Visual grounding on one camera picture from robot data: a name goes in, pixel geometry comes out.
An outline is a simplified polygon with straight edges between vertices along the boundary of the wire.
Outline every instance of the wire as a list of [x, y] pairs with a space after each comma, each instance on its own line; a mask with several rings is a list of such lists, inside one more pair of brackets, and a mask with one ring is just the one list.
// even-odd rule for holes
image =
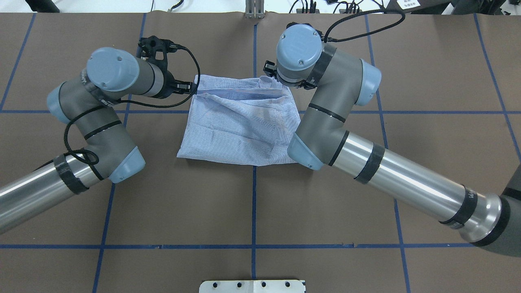
[[[118, 102], [142, 105], [142, 106], [153, 107], [153, 108], [171, 108], [171, 107], [177, 107], [179, 105], [182, 105], [183, 103], [188, 101], [194, 95], [194, 93], [197, 92], [197, 88], [199, 87], [199, 81], [201, 80], [201, 68], [199, 67], [199, 63], [195, 59], [195, 56], [192, 54], [192, 52], [187, 47], [178, 45], [178, 49], [179, 50], [183, 50], [183, 51], [187, 51], [188, 54], [190, 54], [190, 57], [192, 57], [192, 59], [194, 60], [195, 66], [197, 67], [197, 83], [193, 87], [193, 89], [190, 92], [190, 94], [183, 101], [181, 101], [179, 103], [176, 103], [176, 104], [173, 104], [173, 105], [152, 105], [152, 104], [146, 104], [146, 103], [136, 102], [136, 101], [132, 101], [132, 100], [121, 100], [121, 99], [118, 100]], [[85, 115], [87, 115], [89, 113], [92, 113], [94, 111], [104, 109], [104, 108], [105, 108], [105, 106], [97, 106], [97, 107], [94, 107], [92, 109], [89, 109], [89, 110], [81, 113], [80, 115], [74, 117], [74, 119], [72, 119], [71, 121], [69, 121], [69, 123], [67, 123], [67, 126], [65, 127], [65, 132], [64, 132], [64, 145], [65, 145], [65, 148], [67, 149], [67, 153], [65, 153], [64, 155], [71, 155], [74, 158], [76, 158], [77, 160], [79, 160], [80, 162], [82, 162], [83, 164], [87, 164], [87, 165], [95, 165], [95, 164], [100, 162], [100, 157], [98, 157], [93, 151], [90, 151], [90, 150], [72, 150], [72, 148], [69, 145], [69, 130], [70, 130], [70, 127], [76, 121], [78, 121], [81, 117], [83, 117], [83, 116], [85, 116]], [[82, 157], [78, 156], [77, 154], [83, 154], [85, 156], [85, 158], [82, 158]], [[90, 160], [89, 155], [91, 155], [94, 158], [93, 161]], [[45, 164], [43, 164], [42, 166], [38, 167], [36, 170], [46, 166], [47, 164], [49, 164], [51, 162], [52, 162], [52, 160], [47, 162], [47, 163], [45, 163]]]
[[346, 1], [342, 1], [342, 2], [338, 2], [338, 3], [337, 3], [337, 6], [334, 8], [333, 13], [337, 12], [337, 8], [338, 8], [338, 6], [340, 6], [340, 4], [345, 4], [345, 11], [348, 10], [348, 5], [349, 5], [349, 3], [347, 3]]
[[[85, 158], [82, 158], [77, 154], [76, 151], [73, 151], [71, 148], [70, 148], [70, 145], [69, 145], [69, 130], [70, 130], [70, 127], [76, 122], [78, 121], [78, 119], [80, 119], [81, 117], [89, 114], [89, 113], [92, 113], [94, 111], [97, 111], [97, 110], [101, 110], [101, 109], [104, 109], [105, 106], [98, 106], [98, 107], [94, 107], [92, 109], [89, 109], [83, 113], [81, 113], [80, 115], [74, 117], [73, 120], [69, 121], [69, 123], [67, 123], [67, 126], [65, 127], [65, 133], [64, 133], [64, 144], [65, 144], [65, 148], [67, 149], [67, 153], [70, 154], [71, 156], [75, 157], [78, 161], [82, 162], [83, 164], [87, 164], [87, 165], [96, 165], [97, 163], [100, 162], [100, 158], [92, 151], [89, 151], [89, 150], [83, 150], [85, 152]], [[91, 155], [94, 157], [94, 160], [91, 161], [89, 156], [88, 155]]]
[[291, 8], [290, 8], [290, 12], [288, 12], [288, 13], [291, 13], [291, 11], [293, 10], [293, 7], [295, 7], [295, 4], [297, 4], [298, 1], [299, 0], [295, 0], [295, 2], [293, 2], [293, 5], [291, 5]]
[[197, 82], [195, 83], [195, 86], [192, 89], [192, 91], [190, 92], [190, 94], [184, 100], [182, 100], [179, 103], [173, 104], [173, 105], [152, 105], [152, 104], [141, 103], [141, 102], [137, 102], [137, 101], [133, 101], [133, 100], [118, 100], [118, 102], [136, 104], [136, 105], [152, 107], [152, 108], [173, 108], [173, 107], [182, 105], [186, 101], [188, 101], [197, 92], [197, 88], [199, 87], [199, 81], [201, 80], [201, 69], [199, 67], [199, 63], [197, 63], [197, 60], [195, 59], [195, 56], [192, 54], [192, 52], [190, 52], [190, 50], [187, 47], [179, 45], [179, 49], [183, 50], [183, 51], [187, 51], [188, 54], [190, 54], [190, 57], [192, 57], [192, 59], [194, 60], [195, 66], [197, 67]]
[[[86, 155], [86, 154], [94, 154], [92, 151], [89, 151], [89, 150], [84, 150], [84, 149], [79, 149], [79, 150], [74, 150], [73, 153], [76, 153], [76, 154], [82, 154], [82, 155]], [[68, 156], [70, 155], [71, 153], [70, 152], [66, 152], [66, 153], [63, 153], [64, 156]], [[45, 166], [47, 166], [48, 164], [52, 163], [54, 161], [54, 159], [48, 161], [47, 163], [41, 165], [40, 167], [36, 168], [34, 171], [38, 170], [38, 169], [41, 169]]]
[[[386, 27], [383, 27], [383, 28], [380, 28], [380, 29], [377, 29], [375, 31], [371, 31], [371, 32], [367, 32], [367, 33], [363, 33], [363, 34], [359, 34], [359, 35], [356, 35], [356, 36], [352, 36], [350, 38], [345, 38], [345, 39], [334, 39], [334, 38], [329, 38], [329, 33], [331, 32], [331, 30], [333, 28], [335, 28], [337, 25], [343, 23], [344, 21], [347, 21], [347, 20], [350, 20], [350, 19], [353, 19], [355, 17], [359, 17], [359, 16], [362, 16], [362, 15], [367, 15], [367, 14], [372, 14], [372, 13], [379, 13], [379, 12], [383, 12], [383, 13], [389, 13], [389, 12], [393, 12], [393, 13], [397, 13], [397, 14], [400, 14], [402, 17], [396, 21], [395, 23], [392, 23]], [[386, 29], [390, 29], [392, 27], [395, 27], [399, 24], [402, 23], [402, 21], [405, 20], [405, 14], [403, 13], [403, 11], [401, 10], [397, 10], [397, 9], [376, 9], [376, 10], [368, 10], [368, 11], [363, 11], [363, 12], [360, 12], [360, 13], [356, 13], [356, 14], [353, 14], [353, 15], [349, 15], [347, 17], [344, 17], [340, 20], [337, 20], [335, 23], [333, 23], [326, 31], [326, 33], [324, 34], [324, 43], [327, 43], [328, 41], [329, 42], [336, 42], [336, 43], [339, 43], [339, 42], [345, 42], [345, 41], [349, 41], [349, 40], [354, 40], [354, 39], [358, 39], [358, 38], [361, 38], [363, 36], [368, 36], [370, 34], [374, 34], [374, 33], [377, 33], [377, 32], [381, 32], [383, 30], [386, 30]]]
[[181, 6], [181, 4], [183, 4], [184, 0], [180, 0], [179, 3], [175, 4], [174, 6], [172, 6], [168, 12], [172, 12], [172, 10], [176, 9], [177, 7]]

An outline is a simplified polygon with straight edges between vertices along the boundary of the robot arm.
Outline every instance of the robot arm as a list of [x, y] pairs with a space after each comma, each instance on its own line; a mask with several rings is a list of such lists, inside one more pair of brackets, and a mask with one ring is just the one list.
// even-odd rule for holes
[[380, 71], [328, 43], [309, 25], [286, 29], [277, 65], [265, 72], [293, 87], [316, 87], [288, 148], [298, 163], [336, 167], [457, 229], [486, 250], [521, 256], [521, 166], [504, 195], [481, 194], [457, 184], [343, 128], [353, 105], [365, 105], [380, 84]]
[[[87, 146], [78, 154], [59, 155], [53, 162], [0, 188], [0, 234], [109, 178], [121, 182], [145, 166], [112, 106], [128, 95], [158, 99], [191, 93], [195, 85], [173, 78], [166, 54], [185, 48], [155, 36], [142, 38], [139, 57], [114, 48], [100, 48], [80, 76], [62, 83], [47, 97], [58, 120], [78, 126]], [[163, 53], [156, 60], [157, 52]]]

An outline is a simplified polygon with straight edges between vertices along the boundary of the fabric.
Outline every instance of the fabric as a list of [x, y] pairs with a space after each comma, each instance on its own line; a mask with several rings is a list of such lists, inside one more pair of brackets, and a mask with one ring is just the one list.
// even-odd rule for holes
[[273, 78], [201, 75], [177, 157], [253, 166], [295, 163], [287, 148], [299, 123], [290, 89]]

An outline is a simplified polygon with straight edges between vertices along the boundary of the white metal plate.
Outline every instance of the white metal plate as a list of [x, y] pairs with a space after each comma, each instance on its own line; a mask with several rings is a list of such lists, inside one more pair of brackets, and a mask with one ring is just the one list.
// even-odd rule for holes
[[420, 6], [420, 3], [418, 0], [396, 0], [398, 2], [398, 5], [403, 9], [409, 9], [416, 6]]
[[304, 280], [205, 281], [199, 293], [305, 293]]

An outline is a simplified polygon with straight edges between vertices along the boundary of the light blue joint cap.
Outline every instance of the light blue joint cap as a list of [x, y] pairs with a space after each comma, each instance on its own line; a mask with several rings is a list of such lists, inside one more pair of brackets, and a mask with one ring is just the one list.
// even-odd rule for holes
[[87, 61], [87, 74], [98, 88], [119, 92], [131, 87], [139, 76], [139, 64], [132, 54], [104, 47], [92, 53]]
[[301, 71], [315, 65], [322, 53], [322, 40], [317, 31], [308, 25], [287, 28], [277, 44], [277, 62], [280, 66]]
[[58, 87], [53, 89], [52, 92], [47, 96], [47, 108], [49, 111], [51, 111], [51, 114], [53, 114], [54, 117], [58, 118], [60, 122], [63, 122], [65, 124], [69, 123], [70, 120], [65, 116], [64, 111], [61, 109], [60, 106], [60, 89], [61, 86], [64, 85], [65, 82], [62, 82]]
[[108, 177], [113, 183], [120, 183], [145, 167], [145, 159], [136, 146], [130, 154], [119, 164], [119, 166]]
[[382, 81], [382, 72], [363, 59], [360, 60], [362, 61], [362, 87], [360, 88], [360, 95], [355, 105], [365, 106], [376, 94]]
[[293, 134], [290, 145], [288, 146], [288, 156], [302, 166], [312, 170], [320, 170], [324, 165], [296, 133]]

